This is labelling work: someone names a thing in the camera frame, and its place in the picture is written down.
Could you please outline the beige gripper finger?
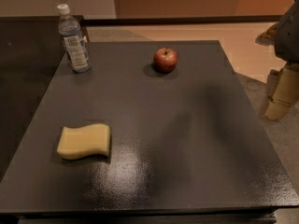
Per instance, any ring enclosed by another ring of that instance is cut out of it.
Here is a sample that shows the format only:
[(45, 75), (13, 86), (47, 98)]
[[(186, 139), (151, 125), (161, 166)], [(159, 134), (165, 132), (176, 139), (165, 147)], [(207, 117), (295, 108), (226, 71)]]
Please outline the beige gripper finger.
[(299, 64), (286, 63), (279, 71), (272, 69), (267, 78), (262, 114), (279, 121), (299, 101)]
[(270, 26), (266, 31), (259, 34), (255, 42), (263, 46), (274, 46), (276, 44), (276, 34), (278, 30), (278, 23)]

